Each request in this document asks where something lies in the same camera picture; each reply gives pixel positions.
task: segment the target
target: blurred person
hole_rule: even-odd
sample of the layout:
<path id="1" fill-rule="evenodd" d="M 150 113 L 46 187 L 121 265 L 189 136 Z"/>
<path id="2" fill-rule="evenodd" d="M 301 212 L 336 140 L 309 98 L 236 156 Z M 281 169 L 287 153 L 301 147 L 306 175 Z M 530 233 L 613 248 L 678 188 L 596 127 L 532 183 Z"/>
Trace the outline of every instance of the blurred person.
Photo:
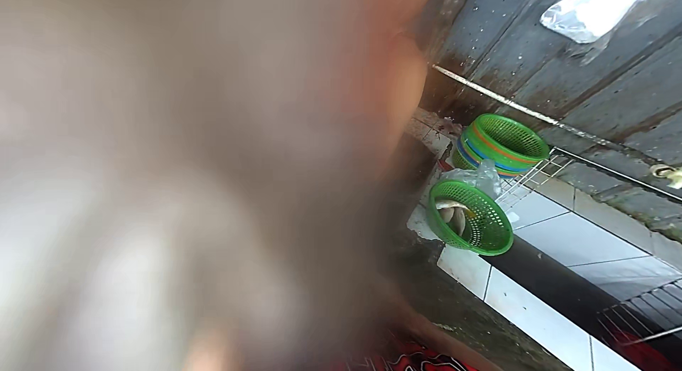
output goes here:
<path id="1" fill-rule="evenodd" d="M 0 0 L 0 369 L 490 366 L 377 280 L 426 1 Z"/>

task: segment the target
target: white tile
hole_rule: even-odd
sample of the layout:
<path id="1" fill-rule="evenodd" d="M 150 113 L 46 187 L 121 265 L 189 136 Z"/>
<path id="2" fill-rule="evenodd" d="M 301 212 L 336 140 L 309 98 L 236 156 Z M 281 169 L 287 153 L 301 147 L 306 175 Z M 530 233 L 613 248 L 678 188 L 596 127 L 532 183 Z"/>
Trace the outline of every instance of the white tile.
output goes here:
<path id="1" fill-rule="evenodd" d="M 682 277 L 679 271 L 652 256 L 570 269 L 621 301 Z"/>
<path id="2" fill-rule="evenodd" d="M 412 114 L 412 118 L 419 120 L 430 127 L 433 127 L 433 125 L 438 123 L 440 120 L 438 114 L 434 112 L 428 112 L 424 109 L 420 109 L 419 107 L 417 107 L 414 114 Z"/>
<path id="3" fill-rule="evenodd" d="M 429 131 L 422 139 L 424 146 L 428 147 L 428 149 L 436 155 L 436 158 L 440 158 L 445 149 L 448 148 L 450 141 L 450 138 L 436 130 Z"/>
<path id="4" fill-rule="evenodd" d="M 515 233 L 564 266 L 648 255 L 574 213 L 520 228 Z"/>
<path id="5" fill-rule="evenodd" d="M 422 192 L 422 197 L 420 198 L 420 204 L 422 204 L 423 206 L 428 206 L 428 194 L 431 191 L 431 187 L 433 187 L 434 184 L 439 182 L 440 174 L 442 173 L 443 171 L 438 165 L 434 166 L 433 170 L 431 170 L 431 176 L 428 177 L 428 180 L 426 181 L 426 186 L 424 187 L 424 190 Z"/>
<path id="6" fill-rule="evenodd" d="M 405 126 L 405 133 L 412 135 L 417 140 L 422 140 L 429 130 L 431 130 L 431 127 L 414 118 L 410 118 L 410 121 Z"/>
<path id="7" fill-rule="evenodd" d="M 478 254 L 445 246 L 438 259 L 438 267 L 455 278 L 473 295 L 483 298 L 490 275 L 490 264 Z"/>
<path id="8" fill-rule="evenodd" d="M 589 335 L 493 268 L 485 302 L 575 371 L 592 371 Z"/>
<path id="9" fill-rule="evenodd" d="M 529 193 L 524 198 L 509 209 L 518 215 L 519 220 L 514 222 L 511 227 L 518 229 L 539 221 L 556 217 L 569 212 L 567 208 L 559 205 L 555 201 L 540 195 L 539 193 Z"/>
<path id="10" fill-rule="evenodd" d="M 625 360 L 614 350 L 609 349 L 598 339 L 590 337 L 592 341 L 592 362 L 594 371 L 640 371 L 634 364 Z"/>
<path id="11" fill-rule="evenodd" d="M 575 191 L 575 213 L 644 251 L 653 253 L 651 232 L 644 224 L 608 204 L 593 200 L 580 190 Z"/>
<path id="12" fill-rule="evenodd" d="M 682 243 L 672 241 L 658 232 L 653 232 L 651 244 L 654 256 L 682 271 Z"/>
<path id="13" fill-rule="evenodd" d="M 410 219 L 407 220 L 407 228 L 416 232 L 417 235 L 424 239 L 430 241 L 440 240 L 439 237 L 431 231 L 431 227 L 428 226 L 428 222 L 426 221 L 426 208 L 421 204 L 418 204 L 414 211 L 412 211 Z"/>
<path id="14" fill-rule="evenodd" d="M 535 189 L 536 192 L 541 193 L 569 210 L 573 209 L 575 187 L 566 182 L 556 178 L 549 178 L 547 174 L 538 172 L 526 183 L 526 186 Z"/>

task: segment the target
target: fish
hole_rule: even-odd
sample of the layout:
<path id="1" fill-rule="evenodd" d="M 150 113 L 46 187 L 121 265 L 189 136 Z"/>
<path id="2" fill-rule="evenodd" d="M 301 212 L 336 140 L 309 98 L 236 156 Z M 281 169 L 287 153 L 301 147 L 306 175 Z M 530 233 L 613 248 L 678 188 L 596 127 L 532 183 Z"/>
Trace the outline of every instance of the fish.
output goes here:
<path id="1" fill-rule="evenodd" d="M 440 209 L 438 213 L 445 223 L 449 223 L 452 220 L 452 215 L 455 214 L 455 210 L 462 210 L 459 207 L 448 207 L 447 209 Z"/>
<path id="2" fill-rule="evenodd" d="M 452 218 L 452 224 L 454 225 L 455 234 L 462 236 L 466 227 L 466 217 L 465 210 L 462 207 L 454 207 L 455 210 Z"/>
<path id="3" fill-rule="evenodd" d="M 465 206 L 464 204 L 462 204 L 462 203 L 460 203 L 460 202 L 458 202 L 458 201 L 456 201 L 456 200 L 452 200 L 452 199 L 443 199 L 443 200 L 436 201 L 436 209 L 437 209 L 437 210 L 440 210 L 440 209 L 447 209 L 447 208 L 449 208 L 449 207 L 455 207 L 455 208 L 458 208 L 458 209 L 464 209 L 464 210 L 465 210 L 465 213 L 466 213 L 466 216 L 468 216 L 469 218 L 475 218 L 475 217 L 476 217 L 476 213 L 474 213 L 474 212 L 473 212 L 471 209 L 469 209 L 467 206 Z"/>

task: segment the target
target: metal rod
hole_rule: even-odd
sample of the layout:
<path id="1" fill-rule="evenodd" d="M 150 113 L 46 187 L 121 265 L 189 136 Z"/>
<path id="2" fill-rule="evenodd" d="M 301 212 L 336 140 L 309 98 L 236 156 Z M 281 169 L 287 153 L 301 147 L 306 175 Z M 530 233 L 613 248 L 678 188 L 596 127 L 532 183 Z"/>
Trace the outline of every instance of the metal rod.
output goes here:
<path id="1" fill-rule="evenodd" d="M 555 147 L 555 149 L 557 149 L 558 151 L 560 151 L 562 154 L 568 155 L 568 156 L 570 156 L 570 157 L 572 157 L 572 158 L 575 158 L 575 159 L 577 159 L 577 160 L 580 160 L 580 161 L 584 161 L 585 163 L 590 164 L 590 165 L 592 165 L 592 166 L 599 167 L 600 169 L 602 169 L 602 170 L 604 170 L 604 171 L 608 171 L 608 172 L 610 172 L 610 173 L 612 173 L 612 174 L 618 175 L 618 176 L 620 176 L 621 178 L 625 178 L 625 179 L 628 180 L 628 181 L 635 182 L 635 183 L 639 184 L 640 186 L 644 186 L 644 187 L 646 187 L 646 188 L 648 188 L 648 189 L 650 189 L 650 190 L 653 190 L 653 191 L 655 191 L 655 192 L 661 193 L 661 194 L 663 194 L 663 195 L 665 195 L 665 196 L 667 196 L 667 197 L 669 197 L 669 198 L 673 198 L 673 199 L 675 199 L 675 200 L 677 200 L 677 201 L 682 201 L 682 198 L 678 197 L 677 195 L 671 194 L 671 193 L 669 193 L 669 192 L 665 192 L 664 190 L 661 190 L 661 189 L 659 189 L 658 187 L 654 187 L 654 186 L 652 186 L 651 184 L 644 183 L 644 182 L 639 181 L 639 180 L 637 180 L 637 179 L 635 179 L 635 178 L 633 178 L 633 177 L 631 177 L 631 176 L 622 174 L 622 173 L 620 173 L 620 172 L 618 172 L 618 171 L 616 171 L 616 170 L 612 170 L 612 169 L 608 168 L 607 166 L 603 166 L 603 165 L 600 165 L 600 164 L 598 164 L 598 163 L 592 162 L 591 160 L 589 160 L 589 159 L 587 159 L 587 158 L 583 158 L 583 157 L 581 157 L 581 156 L 579 156 L 579 155 L 577 155 L 577 154 L 574 154 L 573 152 L 566 151 L 566 150 L 564 150 L 564 149 L 562 149 L 562 148 L 560 148 L 560 147 Z"/>
<path id="2" fill-rule="evenodd" d="M 637 306 L 635 303 L 632 303 L 631 301 L 630 301 L 629 303 L 630 303 L 633 307 L 635 307 L 634 309 L 639 310 L 639 312 L 642 314 L 642 316 L 644 316 L 644 317 L 647 317 L 647 316 L 648 316 L 648 315 L 644 312 L 644 310 L 642 310 L 642 309 L 641 309 L 639 306 Z"/>
<path id="3" fill-rule="evenodd" d="M 648 306 L 650 306 L 651 309 L 652 309 L 653 311 L 656 311 L 657 314 L 659 314 L 660 316 L 662 316 L 663 319 L 665 319 L 665 320 L 667 320 L 668 322 L 670 322 L 673 326 L 675 325 L 675 322 L 671 321 L 670 318 L 669 318 L 668 316 L 665 316 L 664 314 L 661 314 L 661 312 L 660 312 L 659 310 L 657 310 L 656 307 L 653 307 L 653 306 L 651 305 L 651 303 L 649 303 L 648 301 L 646 301 L 646 299 L 644 299 L 643 297 L 640 297 L 640 299 L 642 299 L 642 301 L 643 301 L 644 303 L 646 303 Z"/>
<path id="4" fill-rule="evenodd" d="M 629 314 L 630 316 L 632 316 L 632 318 L 633 318 L 634 320 L 636 320 L 637 323 L 641 324 L 642 327 L 643 327 L 646 331 L 648 331 L 649 333 L 653 333 L 653 331 L 651 331 L 651 330 L 649 329 L 648 326 L 646 326 L 644 323 L 642 323 L 642 321 L 640 321 L 639 319 L 637 319 L 637 317 L 636 317 L 635 315 L 633 315 L 633 314 L 630 312 L 630 310 L 627 308 L 627 306 L 622 305 L 622 304 L 619 305 L 619 306 L 621 306 L 621 308 L 622 308 L 623 310 L 625 310 L 627 314 Z"/>
<path id="5" fill-rule="evenodd" d="M 637 330 L 632 326 L 632 324 L 630 324 L 630 322 L 628 322 L 626 319 L 624 319 L 624 318 L 618 313 L 618 311 L 616 311 L 616 309 L 613 309 L 613 313 L 616 314 L 616 315 L 618 315 L 618 317 L 619 317 L 623 322 L 625 322 L 625 323 L 632 329 L 633 333 L 635 333 L 638 337 L 642 338 L 642 334 L 640 334 L 639 331 L 637 331 Z"/>
<path id="6" fill-rule="evenodd" d="M 511 100 L 505 98 L 504 96 L 497 94 L 496 92 L 490 91 L 490 90 L 488 90 L 487 88 L 482 87 L 481 85 L 475 84 L 475 83 L 473 83 L 472 81 L 470 81 L 470 80 L 468 80 L 468 79 L 466 79 L 466 78 L 464 78 L 464 77 L 461 77 L 461 76 L 457 75 L 456 73 L 454 73 L 454 72 L 452 72 L 452 71 L 450 71 L 450 70 L 446 70 L 446 69 L 444 69 L 443 67 L 440 67 L 440 66 L 438 66 L 438 65 L 436 65 L 436 64 L 431 65 L 431 67 L 432 67 L 434 70 L 437 70 L 437 71 L 443 73 L 444 75 L 446 75 L 446 76 L 448 76 L 448 77 L 450 77 L 450 78 L 452 78 L 452 79 L 454 79 L 454 80 L 460 82 L 461 84 L 463 84 L 463 85 L 465 85 L 465 86 L 467 86 L 467 87 L 471 87 L 471 88 L 473 88 L 474 90 L 476 90 L 476 91 L 478 91 L 478 92 L 480 92 L 480 93 L 482 93 L 482 94 L 484 94 L 484 95 L 490 96 L 490 98 L 493 98 L 493 99 L 496 100 L 496 101 L 499 101 L 499 102 L 501 102 L 501 103 L 504 103 L 505 105 L 507 105 L 507 106 L 509 106 L 509 107 L 515 108 L 515 109 L 517 109 L 518 111 L 520 111 L 520 112 L 522 112 L 522 113 L 524 113 L 524 114 L 527 114 L 527 115 L 532 116 L 533 118 L 542 120 L 543 122 L 547 122 L 547 123 L 549 123 L 549 124 L 551 124 L 551 125 L 554 125 L 554 126 L 556 126 L 556 127 L 565 129 L 566 131 L 569 131 L 570 133 L 573 133 L 573 134 L 575 134 L 575 135 L 577 135 L 577 136 L 579 136 L 579 137 L 581 137 L 581 138 L 585 138 L 585 139 L 591 140 L 591 141 L 593 141 L 593 142 L 596 143 L 596 144 L 601 144 L 602 146 L 607 146 L 607 147 L 610 147 L 611 149 L 616 149 L 616 150 L 622 148 L 620 145 L 618 145 L 618 144 L 616 144 L 616 143 L 614 143 L 614 142 L 612 142 L 612 141 L 605 140 L 605 139 L 603 139 L 603 138 L 599 138 L 598 136 L 592 135 L 592 134 L 590 134 L 590 133 L 586 133 L 585 131 L 576 129 L 576 128 L 573 127 L 573 126 L 569 126 L 568 124 L 561 123 L 561 122 L 559 122 L 558 120 L 556 120 L 556 119 L 554 119 L 554 118 L 550 118 L 550 117 L 547 116 L 547 115 L 544 115 L 544 114 L 541 114 L 541 113 L 539 113 L 539 112 L 533 111 L 533 110 L 529 109 L 528 107 L 519 105 L 518 103 L 513 102 L 513 101 L 511 101 Z M 671 193 L 669 193 L 669 192 L 665 192 L 664 190 L 661 190 L 661 189 L 659 189 L 659 188 L 657 188 L 657 187 L 654 187 L 654 186 L 652 186 L 652 185 L 650 185 L 650 184 L 648 184 L 648 183 L 644 183 L 644 182 L 642 182 L 642 181 L 638 181 L 638 180 L 635 179 L 635 178 L 632 178 L 632 177 L 630 177 L 630 176 L 628 176 L 628 175 L 622 174 L 622 173 L 620 173 L 620 172 L 618 172 L 618 171 L 611 170 L 610 168 L 608 168 L 608 167 L 606 167 L 606 166 L 602 166 L 602 165 L 600 165 L 600 164 L 598 164 L 598 163 L 592 162 L 592 161 L 590 161 L 590 160 L 588 160 L 588 159 L 586 159 L 586 158 L 583 158 L 583 157 L 581 157 L 581 156 L 579 156 L 579 155 L 576 155 L 576 154 L 574 154 L 574 153 L 572 153 L 572 152 L 568 152 L 568 151 L 566 151 L 566 150 L 564 150 L 564 149 L 560 149 L 560 148 L 558 148 L 558 147 L 557 147 L 556 149 L 558 149 L 558 150 L 560 150 L 561 152 L 564 152 L 565 154 L 570 155 L 570 156 L 572 156 L 572 157 L 574 157 L 574 158 L 580 159 L 581 161 L 585 161 L 585 162 L 590 163 L 591 165 L 597 166 L 597 167 L 599 167 L 599 168 L 601 168 L 601 169 L 603 169 L 603 170 L 609 171 L 609 172 L 611 172 L 611 173 L 613 173 L 613 174 L 616 174 L 616 175 L 619 175 L 619 176 L 621 176 L 621 177 L 623 177 L 623 178 L 626 178 L 626 179 L 629 180 L 629 181 L 635 182 L 635 183 L 637 183 L 637 184 L 639 184 L 639 185 L 642 185 L 642 186 L 644 186 L 644 187 L 646 187 L 646 188 L 648 188 L 648 189 L 651 189 L 651 190 L 653 190 L 653 191 L 655 191 L 655 192 L 662 193 L 662 194 L 664 194 L 665 196 L 668 196 L 668 197 L 670 197 L 670 198 L 673 198 L 673 199 L 675 199 L 675 200 L 677 200 L 677 201 L 682 201 L 682 198 L 680 198 L 680 197 L 678 197 L 678 196 L 676 196 L 676 195 L 673 195 L 673 194 L 671 194 Z"/>
<path id="7" fill-rule="evenodd" d="M 616 335 L 613 335 L 613 332 L 611 332 L 611 330 L 606 326 L 606 324 L 604 324 L 604 323 L 601 321 L 601 319 L 597 319 L 597 322 L 599 322 L 599 324 L 601 324 L 601 326 L 603 327 L 603 329 L 605 329 L 606 332 L 608 332 L 608 334 L 611 335 L 611 336 L 613 337 L 613 339 L 614 339 L 616 342 L 619 342 L 619 341 L 618 341 L 618 338 L 616 338 Z"/>
<path id="8" fill-rule="evenodd" d="M 576 129 L 575 127 L 569 126 L 566 123 L 562 123 L 562 122 L 559 122 L 558 120 L 556 120 L 554 118 L 550 118 L 549 116 L 547 116 L 545 114 L 541 114 L 537 111 L 533 111 L 533 110 L 529 109 L 528 107 L 519 105 L 518 103 L 516 103 L 510 99 L 507 99 L 504 96 L 497 94 L 496 92 L 490 91 L 487 88 L 482 87 L 481 85 L 477 85 L 477 84 L 473 83 L 472 81 L 470 81 L 464 77 L 461 77 L 461 76 L 457 75 L 456 73 L 454 73 L 450 70 L 445 70 L 443 67 L 440 67 L 436 64 L 432 64 L 431 67 L 433 69 L 443 73 L 444 75 L 447 75 L 448 77 L 450 77 L 452 79 L 455 79 L 456 81 L 460 82 L 461 84 L 463 84 L 467 87 L 471 87 L 474 90 L 476 90 L 482 94 L 485 94 L 487 96 L 490 96 L 490 98 L 493 98 L 496 101 L 504 103 L 505 105 L 507 105 L 509 107 L 515 108 L 524 114 L 532 116 L 533 118 L 540 119 L 543 122 L 547 122 L 547 123 L 549 123 L 553 126 L 556 126 L 560 129 L 564 129 L 564 130 L 566 130 L 572 134 L 575 134 L 581 138 L 592 140 L 596 144 L 601 144 L 602 146 L 608 146 L 608 147 L 611 147 L 612 149 L 613 148 L 618 149 L 618 147 L 620 147 L 618 144 L 616 144 L 612 141 L 605 140 L 605 139 L 600 138 L 600 137 L 593 135 L 591 133 L 586 133 L 583 130 Z"/>
<path id="9" fill-rule="evenodd" d="M 661 290 L 665 291 L 665 293 L 668 294 L 669 296 L 671 296 L 671 297 L 677 299 L 678 301 L 682 302 L 682 299 L 680 299 L 680 298 L 674 296 L 674 295 L 672 294 L 672 292 L 666 290 L 665 286 L 662 286 L 662 287 L 661 287 Z"/>
<path id="10" fill-rule="evenodd" d="M 681 314 L 679 311 L 677 311 L 677 309 L 676 309 L 675 307 L 673 307 L 673 306 L 667 304 L 665 300 L 663 300 L 663 299 L 661 299 L 660 297 L 654 295 L 653 292 L 656 291 L 656 290 L 658 290 L 658 288 L 656 288 L 655 290 L 649 291 L 649 294 L 651 294 L 652 297 L 656 298 L 656 300 L 658 300 L 658 301 L 661 302 L 662 304 L 668 306 L 668 308 L 669 308 L 670 310 L 672 310 L 675 314 L 678 314 L 679 316 L 682 316 L 682 314 Z"/>
<path id="11" fill-rule="evenodd" d="M 625 343 L 624 346 L 629 346 L 629 345 L 631 345 L 631 344 L 637 344 L 637 343 L 641 343 L 641 342 L 646 342 L 646 341 L 648 341 L 648 340 L 660 338 L 661 336 L 669 335 L 669 334 L 671 334 L 671 333 L 676 333 L 676 332 L 680 332 L 680 331 L 682 331 L 682 326 L 680 326 L 680 327 L 675 327 L 674 329 L 670 329 L 670 330 L 667 330 L 667 331 L 664 331 L 664 332 L 660 332 L 660 333 L 657 333 L 657 334 L 655 334 L 655 335 L 647 336 L 646 338 L 642 338 L 642 339 L 640 339 L 640 340 L 635 340 L 634 342 Z"/>

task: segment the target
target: stacked plastic baskets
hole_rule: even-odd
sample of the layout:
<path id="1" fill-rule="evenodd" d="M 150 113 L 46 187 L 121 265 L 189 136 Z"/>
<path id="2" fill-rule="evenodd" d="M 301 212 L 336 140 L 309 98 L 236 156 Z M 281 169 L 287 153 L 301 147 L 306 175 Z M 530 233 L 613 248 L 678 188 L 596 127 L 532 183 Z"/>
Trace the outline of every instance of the stacked plastic baskets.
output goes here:
<path id="1" fill-rule="evenodd" d="M 492 159 L 500 177 L 510 179 L 548 156 L 549 147 L 533 130 L 500 115 L 483 114 L 457 140 L 452 163 L 475 170 L 484 159 Z"/>

